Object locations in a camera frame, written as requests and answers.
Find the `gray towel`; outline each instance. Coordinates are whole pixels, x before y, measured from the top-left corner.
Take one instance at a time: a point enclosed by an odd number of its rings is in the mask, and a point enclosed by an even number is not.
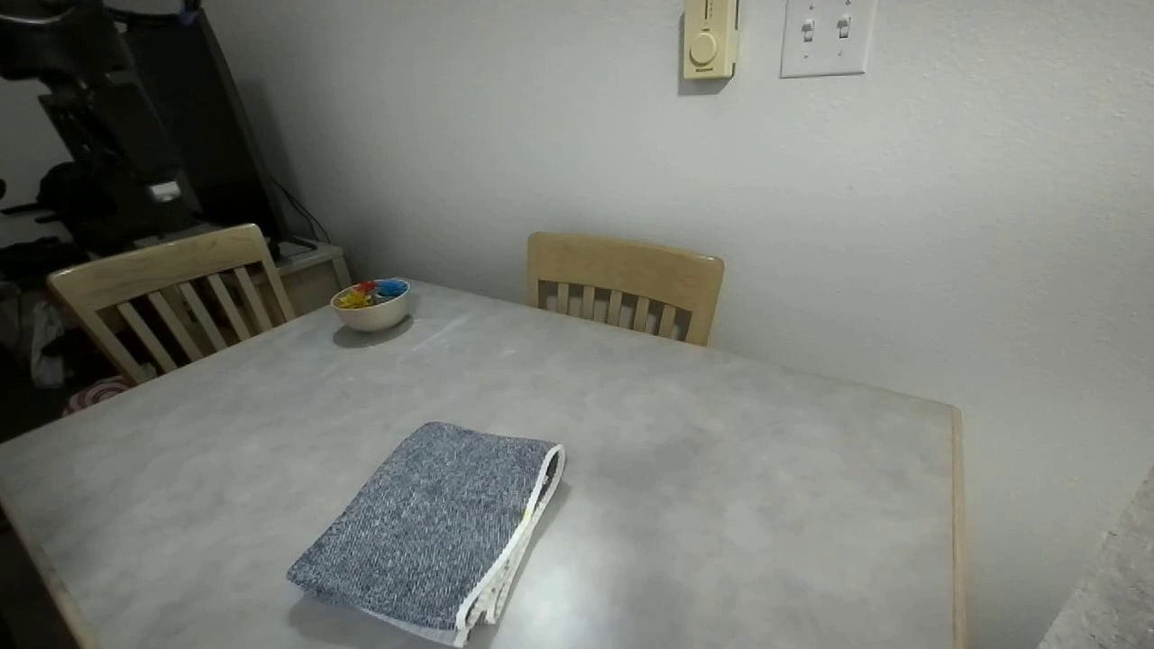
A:
[[[306,550],[288,582],[411,634],[464,644],[501,617],[563,447],[426,421]]]

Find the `wall switch plate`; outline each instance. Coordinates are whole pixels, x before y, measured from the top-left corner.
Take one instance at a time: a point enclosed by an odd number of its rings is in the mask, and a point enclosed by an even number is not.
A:
[[[865,76],[876,0],[789,0],[781,76]]]
[[[685,0],[681,80],[735,71],[735,0]]]

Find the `white wall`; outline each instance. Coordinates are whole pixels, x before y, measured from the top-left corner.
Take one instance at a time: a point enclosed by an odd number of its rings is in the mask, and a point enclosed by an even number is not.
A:
[[[676,0],[216,0],[359,271],[518,298],[533,227],[712,248],[712,345],[967,410],[972,644],[1035,644],[1154,458],[1154,4],[881,0],[865,80],[676,92]]]

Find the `table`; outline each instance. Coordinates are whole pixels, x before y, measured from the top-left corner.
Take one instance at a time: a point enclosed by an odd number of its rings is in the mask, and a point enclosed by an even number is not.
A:
[[[1154,644],[1154,469],[1104,535],[1090,569],[1056,614],[1038,649],[1145,649]]]
[[[963,644],[959,420],[440,286],[388,336],[310,315],[0,447],[83,644],[426,644],[288,563],[423,421],[559,441],[479,649]]]

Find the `chair backrest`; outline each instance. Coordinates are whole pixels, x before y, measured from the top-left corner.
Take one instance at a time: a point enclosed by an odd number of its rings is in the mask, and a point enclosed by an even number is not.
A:
[[[293,316],[256,224],[66,266],[48,286],[133,382],[203,361]]]
[[[531,236],[531,308],[708,345],[722,259],[589,236]]]

